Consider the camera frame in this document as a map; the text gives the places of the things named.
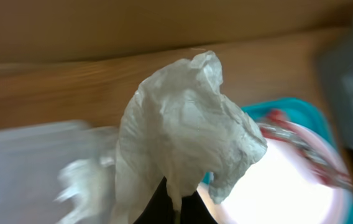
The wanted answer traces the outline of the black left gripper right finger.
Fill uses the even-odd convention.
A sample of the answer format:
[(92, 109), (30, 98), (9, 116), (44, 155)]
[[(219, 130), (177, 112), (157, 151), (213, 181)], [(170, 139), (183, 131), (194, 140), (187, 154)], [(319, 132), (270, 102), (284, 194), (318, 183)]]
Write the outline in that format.
[(217, 224), (212, 217), (199, 193), (195, 191), (192, 195), (182, 198), (180, 213), (181, 224)]

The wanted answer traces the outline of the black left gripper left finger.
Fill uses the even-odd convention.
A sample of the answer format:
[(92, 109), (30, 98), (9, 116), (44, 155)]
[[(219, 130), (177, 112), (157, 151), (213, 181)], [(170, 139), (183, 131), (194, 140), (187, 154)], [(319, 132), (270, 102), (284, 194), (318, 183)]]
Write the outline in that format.
[(134, 224), (174, 224), (174, 221), (175, 211), (167, 194), (167, 179), (164, 177)]

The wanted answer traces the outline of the white tissue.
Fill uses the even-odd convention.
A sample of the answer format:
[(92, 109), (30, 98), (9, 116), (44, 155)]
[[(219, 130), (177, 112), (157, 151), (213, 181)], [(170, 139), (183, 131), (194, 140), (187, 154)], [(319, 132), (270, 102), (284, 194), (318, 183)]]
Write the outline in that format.
[(180, 59), (146, 78), (128, 102), (118, 128), (83, 131), (93, 157), (58, 175), (57, 200), (72, 200), (62, 223), (132, 223), (160, 183), (173, 219), (208, 172), (211, 200), (229, 196), (248, 168), (267, 152), (258, 125), (220, 91), (222, 65), (208, 51)]

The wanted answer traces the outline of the large white plate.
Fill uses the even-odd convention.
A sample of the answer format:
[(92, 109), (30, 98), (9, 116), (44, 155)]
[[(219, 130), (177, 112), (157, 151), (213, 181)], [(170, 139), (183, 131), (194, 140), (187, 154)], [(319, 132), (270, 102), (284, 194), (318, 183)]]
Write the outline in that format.
[(268, 139), (263, 158), (239, 179), (221, 204), (199, 184), (198, 193), (218, 223), (337, 224), (348, 223), (352, 194), (328, 187), (310, 172), (293, 146)]

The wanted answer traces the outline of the red snack wrapper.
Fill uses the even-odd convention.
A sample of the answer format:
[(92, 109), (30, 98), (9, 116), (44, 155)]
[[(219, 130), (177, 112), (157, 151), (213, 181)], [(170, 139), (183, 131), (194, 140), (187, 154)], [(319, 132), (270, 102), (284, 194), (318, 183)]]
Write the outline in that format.
[(305, 167), (316, 180), (328, 187), (349, 191), (353, 184), (349, 174), (339, 170), (303, 133), (294, 127), (282, 110), (273, 109), (257, 122), (262, 135), (269, 139), (286, 142), (303, 158)]

